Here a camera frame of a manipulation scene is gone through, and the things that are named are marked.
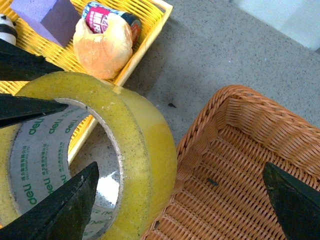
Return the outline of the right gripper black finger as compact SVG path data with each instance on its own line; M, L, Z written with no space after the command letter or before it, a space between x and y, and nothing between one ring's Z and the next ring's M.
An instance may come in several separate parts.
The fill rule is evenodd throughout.
M26 96L0 95L0 127L5 128L66 110L68 104Z
M262 178L287 240L320 238L320 192L267 162Z
M16 220L0 230L2 240L80 240L91 219L99 169L90 163Z
M63 69L42 55L34 55L4 40L0 41L0 79L32 81Z

